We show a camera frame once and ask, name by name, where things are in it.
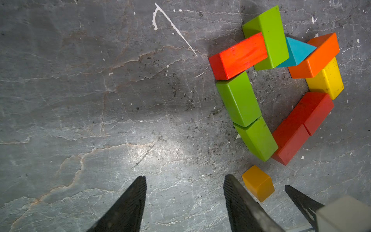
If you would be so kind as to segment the teal triangle block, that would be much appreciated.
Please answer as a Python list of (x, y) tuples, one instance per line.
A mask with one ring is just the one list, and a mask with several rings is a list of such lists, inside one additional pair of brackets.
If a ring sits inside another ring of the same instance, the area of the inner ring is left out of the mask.
[(297, 66), (316, 50), (313, 45), (289, 37), (286, 37), (286, 42), (289, 59), (278, 65), (277, 68)]

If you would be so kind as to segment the orange rectangular block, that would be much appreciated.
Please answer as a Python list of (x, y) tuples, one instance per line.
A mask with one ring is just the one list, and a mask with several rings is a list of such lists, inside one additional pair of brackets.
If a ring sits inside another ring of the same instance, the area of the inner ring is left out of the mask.
[(336, 33), (313, 38), (307, 44), (316, 50), (299, 65), (288, 68), (293, 79), (314, 78), (340, 52)]

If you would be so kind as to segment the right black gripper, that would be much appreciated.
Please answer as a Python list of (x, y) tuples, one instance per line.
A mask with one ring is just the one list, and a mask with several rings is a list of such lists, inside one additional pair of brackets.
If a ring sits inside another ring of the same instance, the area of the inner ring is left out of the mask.
[(324, 206), (290, 185), (285, 185), (285, 192), (311, 226), (320, 232), (371, 230), (371, 207), (351, 196)]

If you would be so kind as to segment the yellow rectangular block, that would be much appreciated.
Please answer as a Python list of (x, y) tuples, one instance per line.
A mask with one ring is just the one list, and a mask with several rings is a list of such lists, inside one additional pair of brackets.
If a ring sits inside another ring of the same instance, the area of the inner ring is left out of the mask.
[(327, 93), (332, 100), (344, 90), (341, 73), (334, 57), (314, 78), (305, 79), (311, 92)]

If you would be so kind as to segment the green block pair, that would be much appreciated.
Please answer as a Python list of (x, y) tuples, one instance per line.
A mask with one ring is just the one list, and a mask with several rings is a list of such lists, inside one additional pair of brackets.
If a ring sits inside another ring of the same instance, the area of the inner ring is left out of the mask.
[(248, 127), (233, 124), (249, 151), (262, 161), (267, 161), (278, 149), (263, 116)]
[(233, 123), (248, 127), (262, 115), (247, 72), (217, 81), (216, 87)]

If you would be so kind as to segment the small orange-yellow cube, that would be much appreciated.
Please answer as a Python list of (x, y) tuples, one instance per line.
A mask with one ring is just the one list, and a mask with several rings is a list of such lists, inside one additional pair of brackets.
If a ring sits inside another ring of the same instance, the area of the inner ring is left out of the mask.
[(243, 173), (242, 178), (246, 188), (260, 202), (264, 202), (275, 191), (270, 176), (255, 165)]

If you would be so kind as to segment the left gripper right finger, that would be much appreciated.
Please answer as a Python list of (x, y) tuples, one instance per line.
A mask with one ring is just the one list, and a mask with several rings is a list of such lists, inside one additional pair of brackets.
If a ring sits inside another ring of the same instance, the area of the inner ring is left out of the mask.
[(233, 232), (282, 232), (265, 210), (247, 192), (235, 176), (225, 176), (223, 185), (226, 208)]

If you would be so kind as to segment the red block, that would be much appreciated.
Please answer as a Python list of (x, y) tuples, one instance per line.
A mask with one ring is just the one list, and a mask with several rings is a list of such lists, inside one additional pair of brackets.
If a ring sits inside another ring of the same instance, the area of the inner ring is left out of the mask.
[(271, 158), (283, 165), (287, 165), (292, 160), (310, 137), (303, 124), (292, 124), (287, 121), (283, 121), (272, 135), (278, 149)]
[(262, 33), (257, 33), (209, 58), (216, 80), (229, 80), (268, 57)]
[(286, 118), (290, 123), (303, 124), (312, 136), (331, 112), (334, 103), (327, 93), (308, 92)]

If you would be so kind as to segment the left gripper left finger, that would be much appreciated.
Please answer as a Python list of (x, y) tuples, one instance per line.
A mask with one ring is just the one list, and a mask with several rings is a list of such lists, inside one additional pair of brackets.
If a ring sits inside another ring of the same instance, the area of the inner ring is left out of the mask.
[(146, 177), (137, 177), (114, 205), (88, 231), (140, 231), (146, 202), (146, 190)]

